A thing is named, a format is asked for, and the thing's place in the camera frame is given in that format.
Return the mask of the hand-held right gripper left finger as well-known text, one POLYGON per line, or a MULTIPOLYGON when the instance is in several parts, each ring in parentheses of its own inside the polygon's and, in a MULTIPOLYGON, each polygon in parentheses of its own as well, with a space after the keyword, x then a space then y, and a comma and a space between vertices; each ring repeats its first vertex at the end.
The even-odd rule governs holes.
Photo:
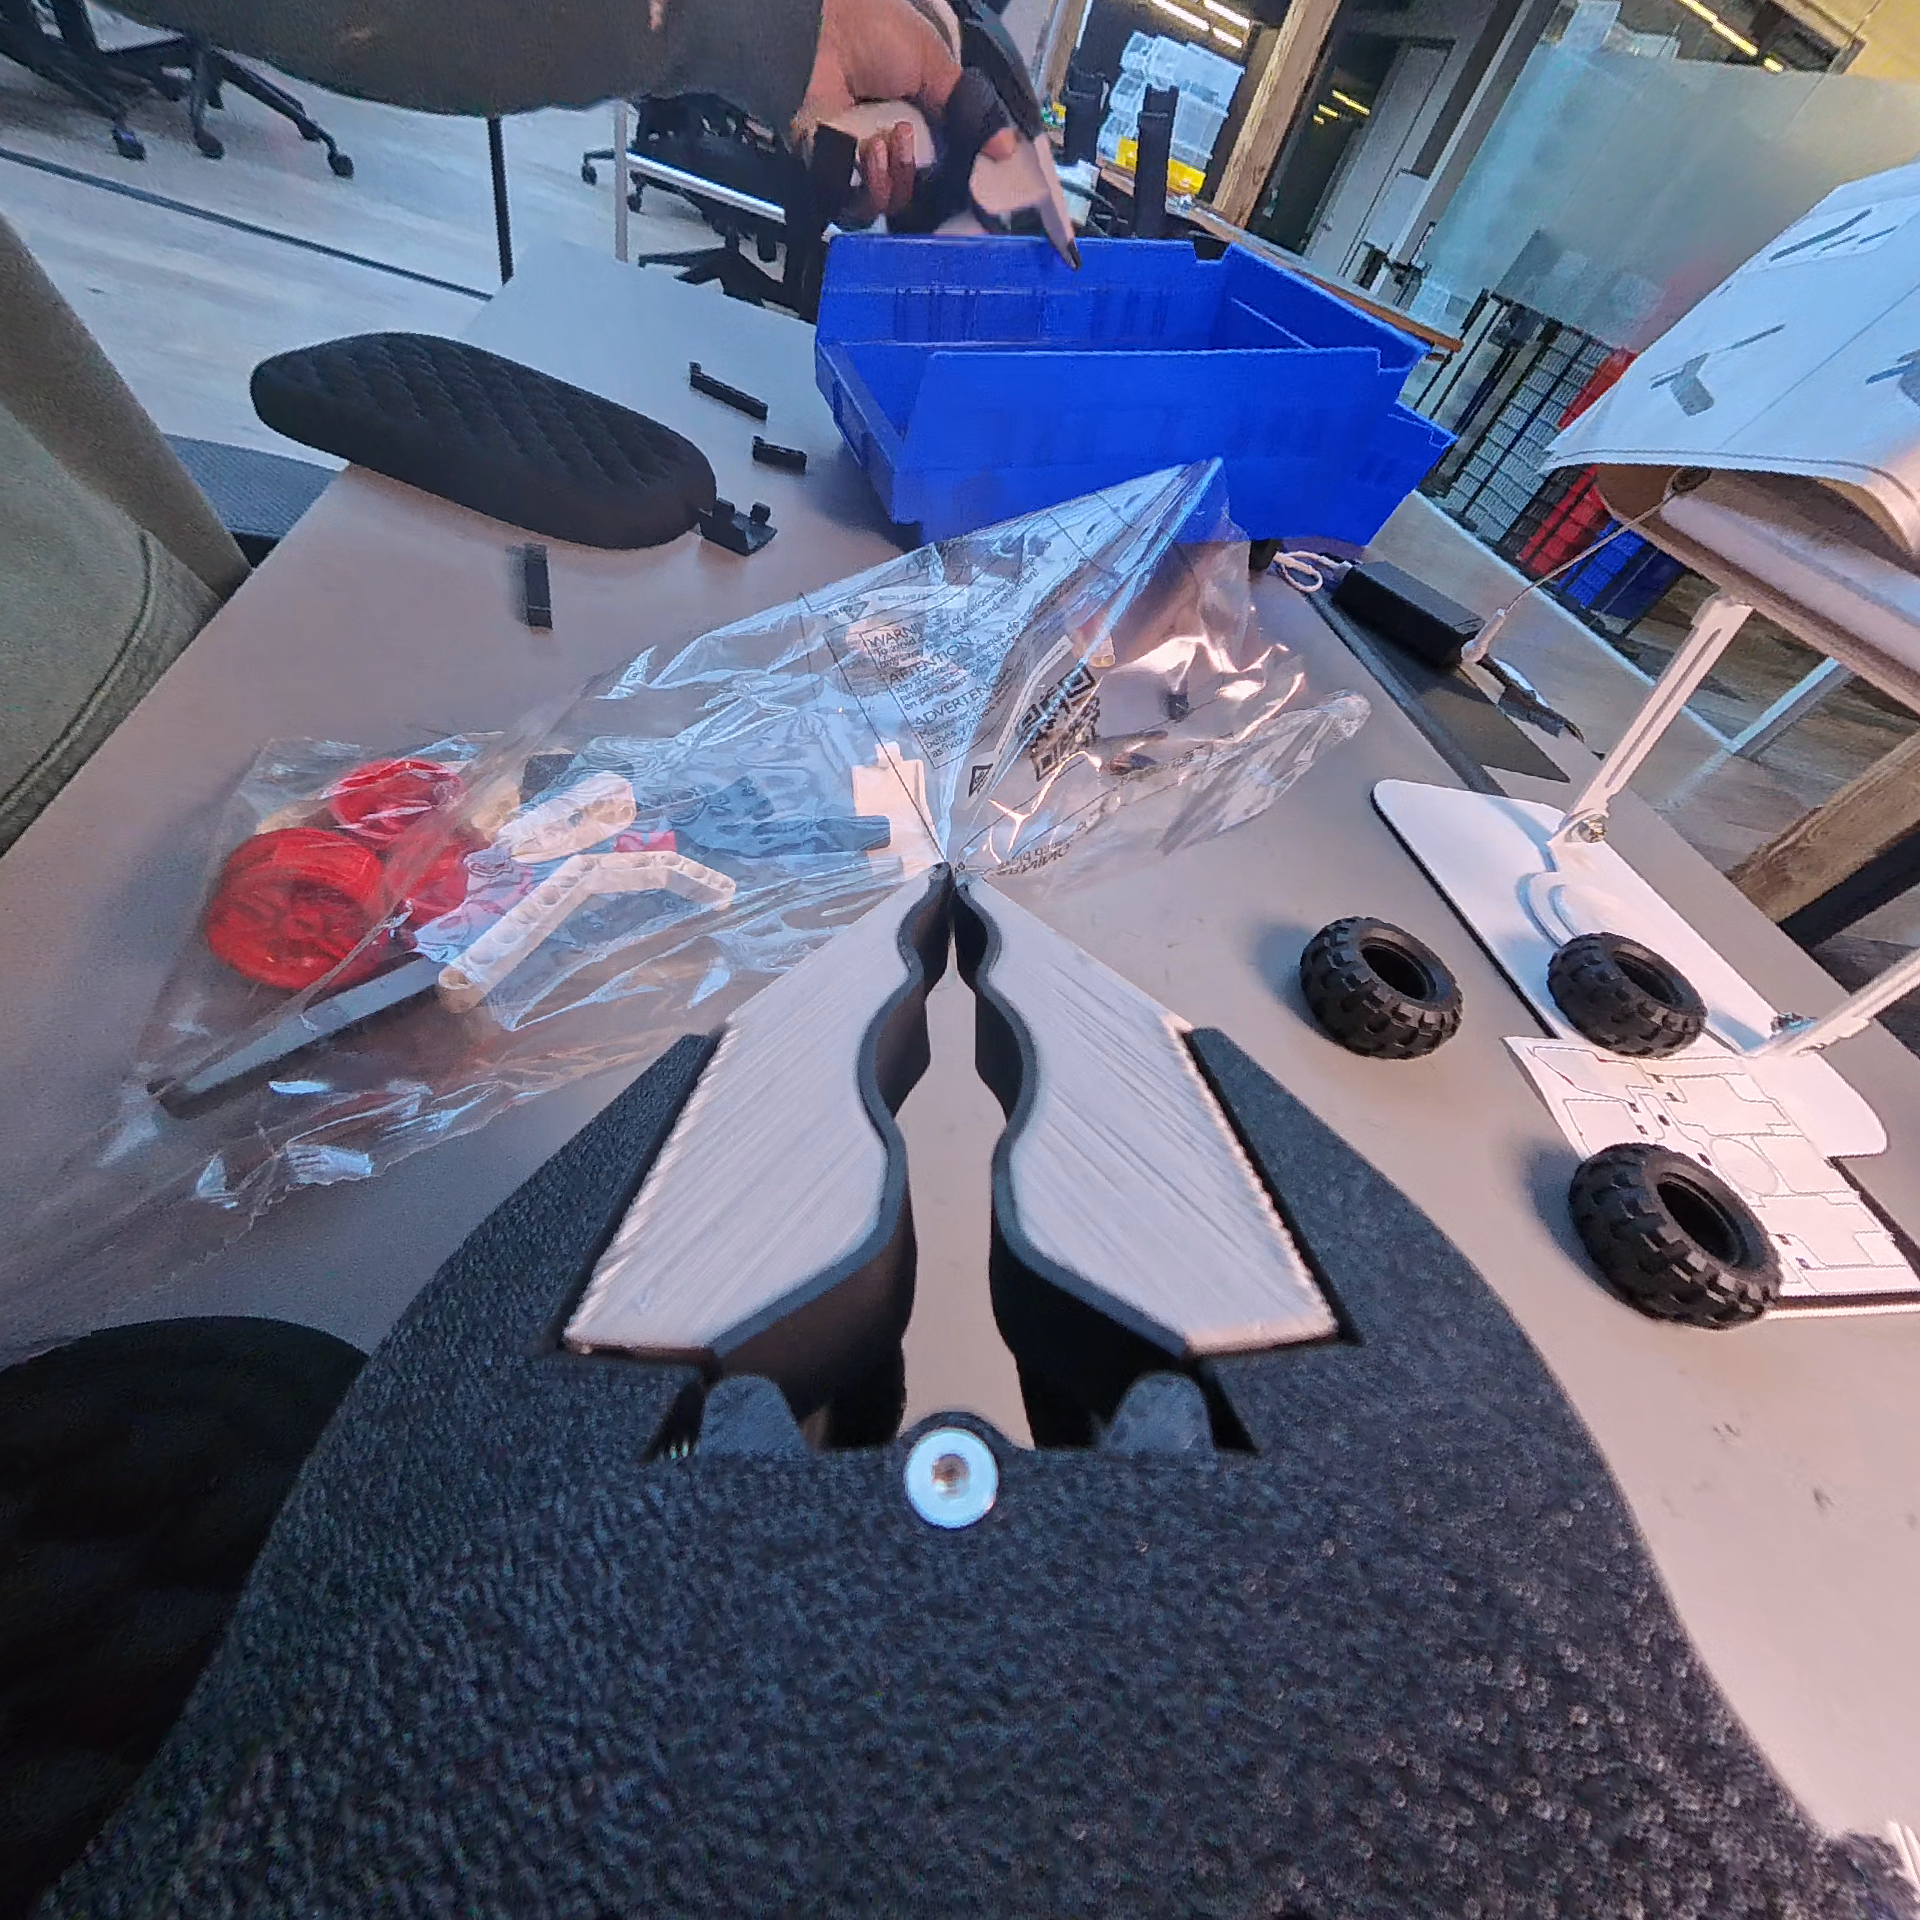
POLYGON ((951 892, 948 869, 915 877, 729 1021, 567 1350, 773 1380, 821 1443, 900 1432, 918 1247, 899 1117, 930 1065, 951 892))

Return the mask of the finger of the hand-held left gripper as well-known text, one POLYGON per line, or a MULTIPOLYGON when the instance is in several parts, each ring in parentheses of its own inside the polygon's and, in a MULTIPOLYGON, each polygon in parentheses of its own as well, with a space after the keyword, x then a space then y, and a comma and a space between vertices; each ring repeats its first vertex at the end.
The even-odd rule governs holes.
POLYGON ((1052 156, 1047 133, 1027 133, 1018 123, 1000 150, 1000 235, 1045 239, 1071 273, 1082 266, 1078 230, 1052 156))

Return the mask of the blue storage bin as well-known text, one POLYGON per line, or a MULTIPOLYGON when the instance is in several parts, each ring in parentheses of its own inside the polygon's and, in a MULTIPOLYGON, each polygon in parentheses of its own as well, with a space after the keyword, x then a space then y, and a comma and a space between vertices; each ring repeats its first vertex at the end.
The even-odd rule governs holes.
POLYGON ((861 236, 829 245, 821 347, 1093 352, 1367 350, 1406 377, 1428 347, 1276 260, 1184 241, 861 236))
POLYGON ((973 535, 1221 462, 1261 541, 1377 539, 1453 446, 1377 349, 1063 349, 816 338, 822 394, 889 522, 973 535))

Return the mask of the large clear plastic bag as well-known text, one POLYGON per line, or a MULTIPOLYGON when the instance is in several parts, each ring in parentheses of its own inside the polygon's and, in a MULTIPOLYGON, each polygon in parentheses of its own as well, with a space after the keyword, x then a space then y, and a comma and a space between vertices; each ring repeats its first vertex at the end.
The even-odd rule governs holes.
POLYGON ((464 778, 390 852, 454 836, 487 845, 454 913, 394 930, 402 956, 446 967, 528 888, 492 833, 560 783, 621 772, 627 840, 677 847, 662 814, 755 780, 771 799, 884 816, 893 850, 712 867, 729 908, 668 892, 590 901, 480 1007, 438 995, 289 1062, 197 1117, 149 1085, 252 1038, 302 990, 233 972, 203 918, 245 840, 333 831, 324 792, 377 761, 330 739, 277 739, 236 783, 187 934, 97 1143, 99 1173, 141 1210, 179 1206, 183 1261, 245 1234, 308 1188, 368 1182, 563 1088, 640 1071, 720 1029, 899 886, 1068 867, 1128 870, 1269 812, 1370 716, 1354 690, 1317 690, 1300 652, 1266 637, 1248 541, 1216 464, 1117 484, 981 532, 918 547, 782 606, 631 663, 503 732, 446 735, 387 759, 464 778))

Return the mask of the person's left forearm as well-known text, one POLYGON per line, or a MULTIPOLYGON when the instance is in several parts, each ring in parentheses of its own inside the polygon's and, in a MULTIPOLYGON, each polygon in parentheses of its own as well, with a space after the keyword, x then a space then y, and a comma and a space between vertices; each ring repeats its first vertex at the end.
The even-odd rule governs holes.
POLYGON ((487 119, 710 94, 782 129, 821 2, 113 2, 352 98, 487 119))

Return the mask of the person's left hand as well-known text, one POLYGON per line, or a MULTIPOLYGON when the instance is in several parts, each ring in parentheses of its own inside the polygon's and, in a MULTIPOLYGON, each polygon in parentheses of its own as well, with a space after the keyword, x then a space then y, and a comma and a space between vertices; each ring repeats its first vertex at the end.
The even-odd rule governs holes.
MULTIPOLYGON (((870 104, 913 104, 935 126, 963 78, 957 13, 947 2, 825 2, 807 91, 789 146, 812 158, 821 129, 841 129, 870 104)), ((839 217, 842 229, 873 229, 907 210, 918 160, 915 131, 899 120, 858 146, 861 189, 839 217)))

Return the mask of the wooden pillar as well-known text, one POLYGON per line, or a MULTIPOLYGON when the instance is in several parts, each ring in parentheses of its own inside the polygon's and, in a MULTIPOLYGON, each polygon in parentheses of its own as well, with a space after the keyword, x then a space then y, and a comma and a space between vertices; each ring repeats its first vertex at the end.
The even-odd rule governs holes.
POLYGON ((1206 201, 1235 229, 1251 229, 1314 81, 1326 62, 1344 2, 1252 2, 1252 50, 1210 162, 1206 201))

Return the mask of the black toy tire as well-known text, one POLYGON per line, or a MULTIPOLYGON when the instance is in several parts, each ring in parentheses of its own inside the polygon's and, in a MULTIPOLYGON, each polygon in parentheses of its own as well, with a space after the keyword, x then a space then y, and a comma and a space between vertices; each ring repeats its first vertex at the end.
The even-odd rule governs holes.
POLYGON ((1428 1058, 1467 1013, 1448 964, 1404 927, 1373 916, 1324 924, 1303 951, 1300 989, 1333 1042, 1375 1061, 1428 1058))
POLYGON ((1552 953, 1548 995, 1589 1044, 1627 1058, 1680 1054, 1708 1024, 1708 1007, 1685 972, 1611 930, 1585 933, 1552 953))
POLYGON ((1669 1146, 1623 1143, 1589 1157, 1569 1209, 1613 1293, 1655 1321, 1734 1330, 1782 1296, 1784 1269, 1754 1209, 1669 1146))

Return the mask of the black office chair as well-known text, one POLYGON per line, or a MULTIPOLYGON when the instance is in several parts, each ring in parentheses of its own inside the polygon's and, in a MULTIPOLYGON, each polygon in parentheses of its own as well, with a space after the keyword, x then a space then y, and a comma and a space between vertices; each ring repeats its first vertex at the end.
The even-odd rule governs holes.
POLYGON ((352 158, 296 96, 204 37, 167 34, 109 49, 99 40, 84 2, 5 2, 2 57, 97 113, 109 125, 114 150, 132 162, 146 158, 129 123, 134 98, 152 93, 185 104, 197 149, 204 158, 221 160, 226 146, 209 129, 209 114, 225 109, 226 91, 236 89, 293 125, 302 140, 323 146, 339 181, 357 174, 352 158))
POLYGON ((600 164, 617 173, 614 259, 816 322, 829 218, 807 164, 769 129, 712 96, 621 102, 614 120, 614 146, 584 153, 580 164, 586 184, 599 184, 600 164), (691 205, 720 245, 635 253, 631 220, 651 191, 691 205))

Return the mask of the grey toy beam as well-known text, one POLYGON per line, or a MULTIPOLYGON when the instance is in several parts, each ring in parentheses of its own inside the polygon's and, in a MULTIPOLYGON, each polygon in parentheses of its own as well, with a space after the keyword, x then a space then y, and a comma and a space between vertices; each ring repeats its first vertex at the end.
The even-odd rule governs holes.
POLYGON ((662 829, 680 852, 712 867, 866 856, 895 849, 887 816, 829 812, 809 795, 771 799, 746 777, 708 786, 666 811, 662 829))

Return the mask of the red toy wheel hub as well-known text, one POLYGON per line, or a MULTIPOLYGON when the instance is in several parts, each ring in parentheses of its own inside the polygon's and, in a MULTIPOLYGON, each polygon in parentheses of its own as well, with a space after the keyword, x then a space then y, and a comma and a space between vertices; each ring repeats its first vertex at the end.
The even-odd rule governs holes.
POLYGON ((383 864, 383 918, 402 933, 464 907, 471 888, 471 860, 489 852, 487 842, 456 834, 434 847, 392 850, 383 864))
POLYGON ((421 829, 467 795, 467 778, 454 765, 434 759, 377 759, 351 769, 324 790, 324 812, 346 840, 384 856, 401 838, 421 829))
POLYGON ((238 977, 301 992, 341 972, 351 987, 404 956, 380 856, 333 829, 277 829, 225 859, 204 946, 238 977))

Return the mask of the white stand base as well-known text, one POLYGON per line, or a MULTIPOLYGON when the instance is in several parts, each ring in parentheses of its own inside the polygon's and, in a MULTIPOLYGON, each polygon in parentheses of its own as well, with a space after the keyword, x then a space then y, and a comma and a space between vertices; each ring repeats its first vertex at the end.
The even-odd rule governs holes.
POLYGON ((1585 1044, 1593 1042, 1565 1018, 1548 992, 1548 969, 1563 945, 1597 933, 1653 949, 1702 999, 1702 1036, 1671 1058, 1708 1053, 1725 1053, 1743 1065, 1801 1058, 1857 1036, 1888 1007, 1917 992, 1917 953, 1820 1018, 1776 1017, 1719 960, 1708 963, 1708 985, 1698 987, 1667 949, 1655 946, 1655 934, 1685 934, 1676 910, 1611 849, 1615 802, 1753 612, 1750 603, 1725 591, 1700 606, 1632 724, 1563 812, 1422 783, 1381 780, 1375 789, 1378 812, 1480 946, 1554 1030, 1585 1044))

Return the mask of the black power adapter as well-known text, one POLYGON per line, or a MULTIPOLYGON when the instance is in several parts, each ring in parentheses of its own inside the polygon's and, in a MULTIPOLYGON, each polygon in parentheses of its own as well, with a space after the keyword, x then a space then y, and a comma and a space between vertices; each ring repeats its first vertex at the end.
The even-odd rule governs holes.
POLYGON ((1460 668, 1487 618, 1390 560, 1353 564, 1333 588, 1333 606, 1399 652, 1440 672, 1460 668))

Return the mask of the instruction booklet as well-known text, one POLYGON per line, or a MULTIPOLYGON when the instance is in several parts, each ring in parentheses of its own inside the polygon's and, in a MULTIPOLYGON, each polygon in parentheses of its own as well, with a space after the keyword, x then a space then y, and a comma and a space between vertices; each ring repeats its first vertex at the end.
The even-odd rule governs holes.
POLYGON ((1818 482, 1918 544, 1918 164, 1847 182, 1647 347, 1548 446, 1559 468, 1818 482))

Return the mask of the person's torso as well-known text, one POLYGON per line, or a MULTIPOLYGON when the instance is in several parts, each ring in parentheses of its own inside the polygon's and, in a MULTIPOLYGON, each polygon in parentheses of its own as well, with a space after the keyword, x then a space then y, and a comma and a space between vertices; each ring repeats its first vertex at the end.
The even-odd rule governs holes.
POLYGON ((249 577, 154 419, 2 227, 2 849, 249 577))

